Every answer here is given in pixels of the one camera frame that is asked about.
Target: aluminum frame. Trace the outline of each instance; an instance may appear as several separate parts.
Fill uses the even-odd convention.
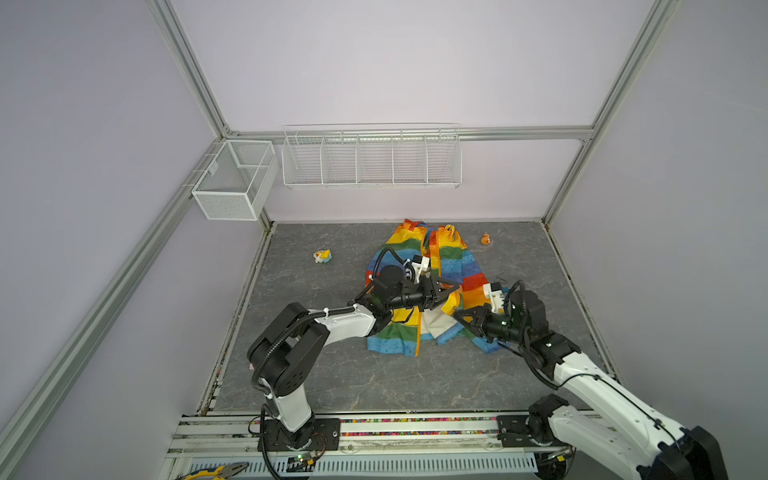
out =
[[[589,419],[602,426],[609,424],[592,410],[580,411]],[[190,470],[198,458],[218,457],[222,463],[230,462],[233,457],[251,457],[261,459],[258,438],[247,434],[248,426],[257,432],[259,427],[254,422],[258,412],[237,412],[233,415],[204,417],[184,417],[174,434],[165,461],[157,480],[171,480]],[[525,411],[514,412],[354,412],[319,414],[318,418],[341,418],[341,436],[339,450],[327,452],[327,459],[354,458],[356,455],[376,455],[381,458],[405,454],[505,454],[509,452],[557,452],[559,446],[503,447],[497,439],[495,430],[498,423],[494,419],[478,417],[496,417],[497,415],[528,415]],[[414,421],[430,418],[432,421]],[[398,419],[405,421],[382,421]],[[374,435],[360,435],[371,432]],[[382,432],[398,432],[398,435],[380,435]],[[434,435],[425,432],[451,432],[449,435]],[[278,458],[288,453],[277,454]]]
[[[250,305],[250,299],[253,296],[253,288],[256,286],[256,280],[261,271],[262,265],[264,265],[264,259],[266,258],[266,252],[270,248],[272,242],[272,235],[275,234],[277,227],[275,225],[270,229],[264,229],[262,239],[259,242],[259,246],[256,251],[256,255],[253,258],[253,265],[251,266],[251,274],[248,276],[243,289],[240,292],[240,298],[237,301],[237,311],[232,319],[229,329],[227,330],[227,336],[224,337],[224,344],[221,346],[219,357],[214,365],[214,369],[210,374],[208,385],[203,391],[203,397],[200,399],[200,405],[197,407],[197,414],[205,416],[210,409],[216,405],[216,397],[220,390],[220,385],[223,382],[224,374],[227,372],[227,366],[232,358],[230,347],[234,346],[234,340],[237,338],[237,334],[240,332],[240,327],[243,325],[243,319],[245,319],[245,313]]]
[[[312,130],[313,136],[339,137],[341,135],[366,134],[369,136],[392,136],[400,134],[401,129],[382,130]],[[594,130],[589,125],[571,125],[554,127],[461,127],[458,131],[460,141],[492,140],[589,140]],[[230,140],[269,140],[275,145],[285,143],[285,131],[232,132]]]
[[[589,335],[592,338],[594,347],[598,350],[598,355],[600,356],[605,366],[605,371],[609,376],[614,377],[619,383],[621,383],[622,378],[615,367],[616,362],[614,361],[613,356],[611,355],[611,352],[606,347],[605,339],[600,334],[600,330],[598,330],[597,326],[595,325],[594,319],[592,318],[592,315],[589,313],[589,309],[587,308],[587,305],[584,303],[584,300],[583,300],[584,297],[582,297],[581,294],[576,289],[576,285],[574,284],[573,278],[571,277],[571,272],[568,271],[568,268],[565,266],[565,262],[563,261],[563,256],[560,254],[558,243],[555,241],[554,237],[552,236],[552,232],[549,231],[549,227],[547,227],[547,225],[545,225],[544,222],[540,222],[540,225],[545,235],[547,236],[547,240],[549,241],[549,247],[552,249],[552,252],[554,253],[554,257],[558,259],[558,265],[560,266],[560,270],[562,271],[563,276],[568,282],[568,287],[571,289],[571,293],[573,294],[574,298],[576,299],[576,302],[578,303],[579,310],[581,311],[581,315],[584,317],[584,322],[587,324],[587,328],[589,329]]]
[[[316,189],[316,188],[370,188],[370,187],[384,187],[384,188],[408,188],[408,187],[453,187],[456,188],[462,183],[462,150],[460,140],[460,128],[457,124],[351,124],[343,126],[343,129],[339,130],[336,135],[323,134],[327,130],[316,130],[318,127],[329,127],[330,125],[290,125],[284,127],[285,139],[283,142],[283,150],[281,152],[282,165],[283,165],[283,184],[290,189]],[[378,129],[377,127],[384,127],[385,130]],[[370,154],[367,151],[363,151],[372,148],[376,150],[377,146],[381,146],[378,151]],[[420,164],[420,170],[422,174],[422,180],[417,180],[415,177],[409,181],[402,181],[396,179],[396,171],[398,168],[412,167],[414,154],[412,151],[401,155],[396,154],[401,147],[417,146],[423,154],[419,157],[418,163]],[[323,166],[334,167],[341,166],[343,170],[348,170],[350,165],[345,165],[351,161],[351,158],[345,154],[334,155],[333,152],[328,151],[327,148],[336,147],[353,147],[355,150],[354,157],[354,178],[349,175],[349,172],[344,172],[349,175],[345,180],[328,180],[326,181],[326,175],[323,173]],[[432,157],[437,158],[438,164],[444,164],[446,155],[441,154],[441,148],[452,147],[451,153],[448,155],[451,157],[451,175],[452,181],[430,181],[429,173],[429,155],[432,148],[437,148],[436,152],[433,152]],[[385,180],[384,177],[380,177],[376,180],[363,180],[361,179],[361,173],[366,166],[373,167],[381,171],[382,163],[378,163],[381,159],[378,157],[383,151],[388,151],[391,168],[387,170],[389,173],[389,179]],[[310,168],[313,170],[314,165],[319,164],[319,174],[315,175],[312,171],[302,172],[302,169],[306,167],[306,162],[310,159]]]
[[[552,197],[552,202],[549,204],[547,212],[542,219],[546,225],[552,222],[563,206],[579,174],[592,156],[595,146],[607,131],[621,106],[621,102],[626,98],[635,78],[637,78],[637,75],[653,51],[656,41],[667,25],[669,25],[678,7],[680,7],[680,2],[681,0],[656,0],[654,6],[651,7],[640,33],[632,44],[627,60],[621,66],[616,81],[611,86],[608,96],[605,98],[597,117],[592,123],[592,138],[582,139],[581,146],[576,153],[576,158],[571,162],[571,166],[568,168],[565,177],[563,177],[554,197]]]
[[[211,144],[0,434],[0,480],[16,473],[26,453],[101,345],[192,204],[192,186],[222,143],[222,140],[215,140]]]
[[[139,282],[151,267],[163,246],[175,231],[181,218],[193,200],[192,186],[210,163],[212,149],[223,139],[271,140],[282,144],[283,132],[233,132],[229,129],[218,108],[213,93],[197,63],[190,43],[184,35],[178,17],[168,0],[146,0],[149,9],[161,30],[174,60],[190,86],[201,110],[217,137],[211,148],[200,160],[190,176],[174,195],[162,214],[144,235],[117,276],[101,294],[96,304],[84,318],[81,325],[58,354],[48,371],[43,375],[31,394],[0,433],[0,480],[10,478],[20,466],[28,450],[55,414],[74,381],[85,368],[88,360],[101,344],[102,339],[117,319],[124,305],[131,298]],[[594,146],[603,136],[628,92],[633,80],[653,50],[656,40],[674,15],[680,0],[657,0],[632,46],[595,122],[591,126],[566,127],[467,127],[462,129],[462,141],[489,140],[544,140],[580,139],[582,146],[568,169],[548,210],[542,219],[551,222],[560,210],[568,192],[591,156]],[[271,229],[271,220],[262,210],[260,221],[265,231]]]

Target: yellow toy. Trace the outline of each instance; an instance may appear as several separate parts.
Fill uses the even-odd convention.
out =
[[[328,263],[332,258],[330,250],[317,250],[313,256],[315,263]]]

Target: white wire shelf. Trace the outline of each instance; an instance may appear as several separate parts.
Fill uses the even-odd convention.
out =
[[[278,169],[271,141],[227,140],[192,194],[209,220],[259,220]]]
[[[327,127],[285,127],[287,187],[457,187],[462,182],[458,125],[411,124],[387,130],[353,125],[337,135],[313,133]]]

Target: gray marble floor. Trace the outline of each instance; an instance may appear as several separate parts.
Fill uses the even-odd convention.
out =
[[[291,302],[307,308],[346,305],[365,284],[365,268],[392,234],[393,223],[281,224],[253,291],[216,411],[256,411],[263,395],[250,387],[246,352]],[[456,229],[490,281],[525,281],[544,301],[551,328],[576,342],[598,365],[601,359],[546,234],[538,223],[457,223]],[[480,243],[488,232],[492,243]],[[312,253],[330,248],[329,263]],[[379,410],[525,410],[551,393],[509,352],[485,354],[465,337],[445,345],[422,343],[419,357],[368,351],[365,339],[326,347],[304,383],[315,412]],[[559,392],[578,408],[587,406]]]

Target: white wall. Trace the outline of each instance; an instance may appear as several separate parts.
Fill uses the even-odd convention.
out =
[[[174,0],[235,131],[591,124],[652,0]],[[275,220],[541,217],[573,141],[465,143],[458,190],[288,190]]]
[[[541,218],[578,146],[578,140],[464,142],[458,188],[291,190],[280,172],[266,209],[278,221]]]
[[[213,135],[139,0],[2,2],[0,65],[1,428]]]
[[[157,477],[179,418],[195,413],[259,238],[258,222],[206,220],[192,205],[16,480]]]
[[[230,127],[591,124],[652,0],[174,0]]]
[[[763,478],[768,3],[683,2],[553,231],[630,389]]]

